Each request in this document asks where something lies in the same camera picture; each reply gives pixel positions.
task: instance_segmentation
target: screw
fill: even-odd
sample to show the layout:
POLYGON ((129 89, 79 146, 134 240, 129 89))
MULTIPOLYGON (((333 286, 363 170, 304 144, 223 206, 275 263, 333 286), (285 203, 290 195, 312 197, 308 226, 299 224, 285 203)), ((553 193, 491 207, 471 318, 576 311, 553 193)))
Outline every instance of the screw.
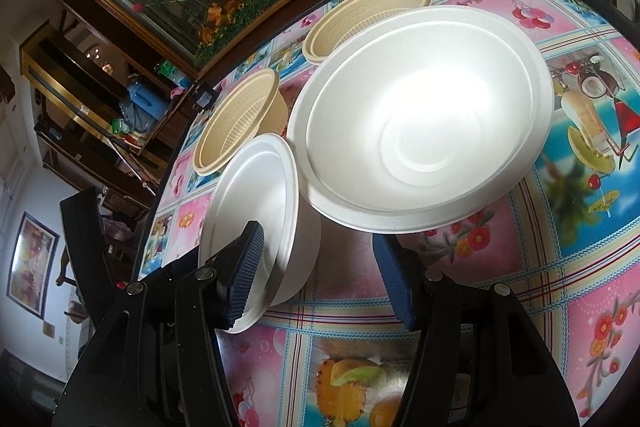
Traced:
POLYGON ((207 279, 211 279, 215 275, 216 271, 209 266, 203 266, 198 269, 196 272, 196 279, 198 281, 206 281, 207 279))
POLYGON ((144 288, 145 288, 144 283, 140 281, 135 281, 127 285, 127 293, 129 295, 138 295, 140 292, 142 292, 144 288))
POLYGON ((494 291, 498 295, 502 295, 503 297, 506 297, 511 293, 511 288, 509 288, 506 284, 502 284, 501 282, 498 282, 497 285, 494 286, 494 291))
POLYGON ((424 271, 424 278, 431 282, 437 282, 442 280, 442 272, 434 268, 430 268, 424 271))

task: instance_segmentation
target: printed palm tree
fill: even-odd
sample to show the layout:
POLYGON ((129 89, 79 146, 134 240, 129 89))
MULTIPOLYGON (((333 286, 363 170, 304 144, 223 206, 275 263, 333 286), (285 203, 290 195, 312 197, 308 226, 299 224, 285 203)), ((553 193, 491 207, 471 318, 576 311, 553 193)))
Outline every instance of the printed palm tree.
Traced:
POLYGON ((545 181, 546 198, 556 219, 560 243, 570 245, 575 242, 581 223, 595 225, 600 220, 600 216, 589 212, 587 199, 593 196, 593 191, 589 188, 584 165, 578 160, 574 159, 568 174, 562 174, 545 153, 541 158, 551 177, 551 181, 545 181))

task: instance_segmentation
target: table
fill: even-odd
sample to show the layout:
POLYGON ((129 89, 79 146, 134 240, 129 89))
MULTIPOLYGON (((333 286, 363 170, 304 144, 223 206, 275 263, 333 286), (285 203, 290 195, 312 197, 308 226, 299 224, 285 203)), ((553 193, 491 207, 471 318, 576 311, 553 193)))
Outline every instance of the table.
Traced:
MULTIPOLYGON (((258 68, 273 68, 290 111, 315 70, 302 55, 305 35, 341 1, 307 13, 248 57, 219 85, 221 99, 258 68)), ((554 118, 542 154, 508 195, 459 223, 399 238, 427 266, 457 282, 508 283, 544 338, 584 422, 640 344, 640 53, 619 30, 636 45, 640 38, 603 0, 434 4, 485 9, 522 28, 552 74, 554 118)), ((191 155, 213 111, 195 118, 167 175, 139 261, 140 278, 198 243, 218 174, 200 178, 191 155)), ((300 293, 244 333, 220 332, 218 338, 246 427, 390 425, 417 345, 417 337, 395 320, 371 235, 324 217, 318 263, 300 293), (348 371, 353 359, 368 361, 360 383, 329 388, 335 363, 348 371), (381 373, 384 384, 369 386, 381 373)), ((468 378, 458 375, 457 385, 452 417, 463 412, 468 378)))

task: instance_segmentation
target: bowl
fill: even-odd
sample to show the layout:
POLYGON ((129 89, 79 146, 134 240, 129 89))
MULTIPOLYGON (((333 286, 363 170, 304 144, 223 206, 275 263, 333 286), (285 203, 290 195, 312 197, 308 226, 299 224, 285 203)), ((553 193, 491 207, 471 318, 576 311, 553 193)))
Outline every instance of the bowl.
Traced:
POLYGON ((393 15, 431 5, 433 0, 346 0, 311 28, 302 54, 312 64, 321 64, 338 46, 364 28, 393 15))
POLYGON ((533 42, 469 7, 366 28, 312 75, 287 129, 304 198, 357 230, 408 233, 506 194, 542 150, 554 107, 533 42))
POLYGON ((254 136, 281 134, 288 114, 278 74, 269 69, 250 74, 233 87, 207 122, 193 152, 193 170, 207 176, 222 169, 254 136))
POLYGON ((230 333, 244 331, 271 305, 295 295, 311 274, 320 247, 320 216, 299 203, 294 158, 280 136, 252 139, 222 172, 202 227, 200 265, 238 237, 248 221, 264 229, 254 283, 230 333))

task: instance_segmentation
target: beige bowl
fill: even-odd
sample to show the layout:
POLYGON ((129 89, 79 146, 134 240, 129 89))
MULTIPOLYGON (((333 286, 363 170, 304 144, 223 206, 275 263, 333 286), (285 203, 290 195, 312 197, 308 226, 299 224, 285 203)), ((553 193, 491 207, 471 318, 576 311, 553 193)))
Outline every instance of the beige bowl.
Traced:
POLYGON ((282 134, 287 103, 278 90, 278 74, 259 70, 249 75, 216 108, 193 152, 193 170, 206 176, 222 169, 258 134, 282 134))
POLYGON ((306 36, 302 53, 319 65, 344 41, 389 17, 430 6, 433 0, 346 0, 322 17, 306 36))

